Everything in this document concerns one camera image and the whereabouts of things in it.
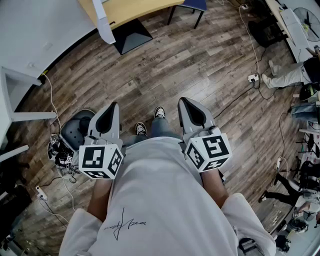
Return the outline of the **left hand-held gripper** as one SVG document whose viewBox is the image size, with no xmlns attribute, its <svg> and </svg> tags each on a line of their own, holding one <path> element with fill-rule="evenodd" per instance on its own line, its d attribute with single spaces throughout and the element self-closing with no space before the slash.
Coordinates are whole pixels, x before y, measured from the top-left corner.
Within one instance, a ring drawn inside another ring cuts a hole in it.
<svg viewBox="0 0 320 256">
<path fill-rule="evenodd" d="M 79 171 L 91 179 L 115 179 L 124 159 L 119 104 L 114 101 L 101 108 L 90 120 L 87 134 L 78 151 Z"/>
</svg>

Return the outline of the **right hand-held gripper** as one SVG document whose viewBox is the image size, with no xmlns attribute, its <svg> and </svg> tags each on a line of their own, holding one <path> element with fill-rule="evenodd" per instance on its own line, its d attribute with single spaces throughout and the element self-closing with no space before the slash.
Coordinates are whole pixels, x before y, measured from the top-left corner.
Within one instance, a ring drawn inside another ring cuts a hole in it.
<svg viewBox="0 0 320 256">
<path fill-rule="evenodd" d="M 227 135 L 215 125 L 211 112 L 187 97 L 181 97 L 177 106 L 184 158 L 200 173 L 222 167 L 232 156 L 232 150 Z"/>
</svg>

